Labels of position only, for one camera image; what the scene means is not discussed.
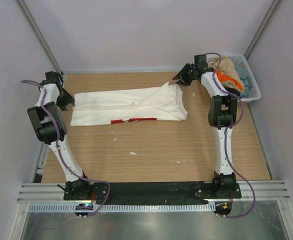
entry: gray floor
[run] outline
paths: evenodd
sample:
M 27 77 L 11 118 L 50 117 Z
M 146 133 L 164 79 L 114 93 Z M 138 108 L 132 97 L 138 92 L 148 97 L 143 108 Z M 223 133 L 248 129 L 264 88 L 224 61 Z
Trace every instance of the gray floor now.
M 234 202 L 232 215 L 251 202 Z M 251 214 L 223 219 L 212 212 L 114 213 L 73 219 L 74 213 L 28 213 L 23 240 L 288 240 L 276 201 L 260 201 Z

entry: white fabric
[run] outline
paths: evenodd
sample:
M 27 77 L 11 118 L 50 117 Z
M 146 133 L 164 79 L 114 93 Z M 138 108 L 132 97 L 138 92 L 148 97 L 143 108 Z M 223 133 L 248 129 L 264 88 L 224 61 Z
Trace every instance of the white fabric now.
M 182 94 L 177 84 L 168 82 L 161 87 L 77 93 L 71 126 L 105 125 L 135 118 L 185 120 L 188 112 Z

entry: vertical metal pole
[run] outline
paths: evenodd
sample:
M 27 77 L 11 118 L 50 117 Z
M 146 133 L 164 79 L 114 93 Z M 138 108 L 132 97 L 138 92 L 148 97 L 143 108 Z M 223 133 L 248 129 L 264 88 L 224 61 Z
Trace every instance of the vertical metal pole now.
M 26 5 L 24 0 L 16 0 L 18 6 L 20 7 L 21 11 L 23 12 L 26 20 L 28 21 L 28 23 L 30 24 L 36 38 L 38 39 L 38 41 L 40 42 L 43 50 L 45 51 L 47 57 L 49 58 L 49 60 L 51 61 L 53 67 L 55 68 L 55 70 L 59 73 L 59 74 L 63 74 L 61 71 L 61 68 L 59 67 L 55 56 L 53 55 L 52 51 L 50 50 L 45 38 L 43 37 L 36 21 L 34 20 L 32 14 L 30 13 L 28 6 Z
M 258 27 L 253 39 L 251 40 L 250 45 L 245 51 L 244 57 L 249 59 L 253 49 L 256 47 L 258 42 L 260 41 L 263 33 L 266 31 L 267 27 L 269 26 L 272 18 L 276 14 L 277 10 L 279 9 L 283 0 L 273 0 L 272 4 L 270 5 L 269 9 L 267 10 L 260 26 Z

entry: beige cloth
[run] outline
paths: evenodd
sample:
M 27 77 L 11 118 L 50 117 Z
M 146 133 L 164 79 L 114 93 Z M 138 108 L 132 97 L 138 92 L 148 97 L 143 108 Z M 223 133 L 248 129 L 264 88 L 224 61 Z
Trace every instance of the beige cloth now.
M 219 63 L 219 58 L 215 58 L 213 60 L 213 62 L 210 62 L 208 64 L 208 66 L 213 67 L 215 69 L 217 67 L 218 63 Z M 218 69 L 224 75 L 227 75 L 228 77 L 235 79 L 243 87 L 243 90 L 239 89 L 232 81 L 224 81 L 224 82 L 222 82 L 222 85 L 224 87 L 236 89 L 240 93 L 244 94 L 245 85 L 244 85 L 243 81 L 239 78 L 239 74 L 235 69 L 235 65 L 234 65 L 233 61 L 230 58 L 228 58 L 227 56 L 223 56 L 221 58 L 221 63 L 218 66 Z

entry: wall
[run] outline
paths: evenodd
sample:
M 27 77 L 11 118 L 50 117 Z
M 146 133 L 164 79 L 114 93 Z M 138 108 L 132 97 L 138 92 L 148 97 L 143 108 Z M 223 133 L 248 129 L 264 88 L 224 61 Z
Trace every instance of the wall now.
M 21 80 L 41 81 L 53 70 L 14 0 L 0 1 L 0 240 L 9 239 L 15 202 L 30 182 L 39 142 L 27 108 L 39 91 Z
M 262 98 L 250 104 L 274 177 L 293 201 L 293 0 L 283 1 L 249 59 Z
M 271 0 L 25 0 L 63 71 L 180 69 L 244 54 Z

